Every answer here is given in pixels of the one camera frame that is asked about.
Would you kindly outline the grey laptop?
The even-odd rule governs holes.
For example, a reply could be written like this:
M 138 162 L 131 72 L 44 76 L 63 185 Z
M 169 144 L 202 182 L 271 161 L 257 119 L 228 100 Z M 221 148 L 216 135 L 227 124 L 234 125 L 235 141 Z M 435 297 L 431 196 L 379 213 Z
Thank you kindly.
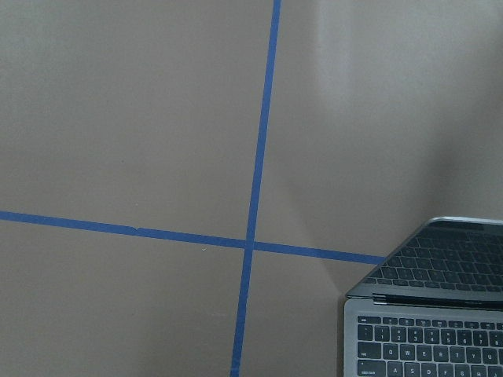
M 426 221 L 347 292 L 345 376 L 502 374 L 502 223 Z

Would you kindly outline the blue tape line lengthwise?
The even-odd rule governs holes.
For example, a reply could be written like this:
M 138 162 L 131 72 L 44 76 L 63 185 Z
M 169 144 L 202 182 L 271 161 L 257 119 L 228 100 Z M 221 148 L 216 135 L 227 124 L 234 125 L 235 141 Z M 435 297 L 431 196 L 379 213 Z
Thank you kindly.
M 259 128 L 255 148 L 254 170 L 248 205 L 247 228 L 244 239 L 243 258 L 240 273 L 240 289 L 237 302 L 233 349 L 229 366 L 229 375 L 238 376 L 242 361 L 244 336 L 247 320 L 248 296 L 252 277 L 252 262 L 255 252 L 255 234 L 259 213 L 259 201 L 262 188 L 263 166 L 266 154 L 266 139 L 270 118 L 270 103 L 274 86 L 274 69 L 277 53 L 277 37 L 281 18 L 281 0 L 274 0 L 268 32 L 266 68 L 263 83 L 263 95 L 260 107 Z

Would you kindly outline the blue tape line crosswise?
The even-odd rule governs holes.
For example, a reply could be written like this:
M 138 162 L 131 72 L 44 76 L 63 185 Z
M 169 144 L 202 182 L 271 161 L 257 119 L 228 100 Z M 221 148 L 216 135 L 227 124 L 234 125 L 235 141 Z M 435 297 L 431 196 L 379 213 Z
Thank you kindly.
M 117 225 L 70 218 L 58 218 L 37 214 L 24 214 L 10 211 L 2 211 L 1 219 L 3 221 L 19 222 L 33 225 L 44 225 L 65 229 L 78 229 L 90 232 L 104 232 L 124 236 L 136 236 L 184 243 L 198 243 L 208 246 L 231 247 L 238 249 L 244 249 L 246 246 L 251 246 L 254 251 L 340 260 L 345 262 L 357 262 L 369 265 L 378 265 L 384 260 L 383 257 L 370 254 L 331 251 L 326 249 L 292 246 L 280 243 L 265 243 L 259 241 L 248 242 L 246 240 L 219 236 L 208 236 L 196 233 L 175 232 L 161 229 L 135 228 L 128 225 Z

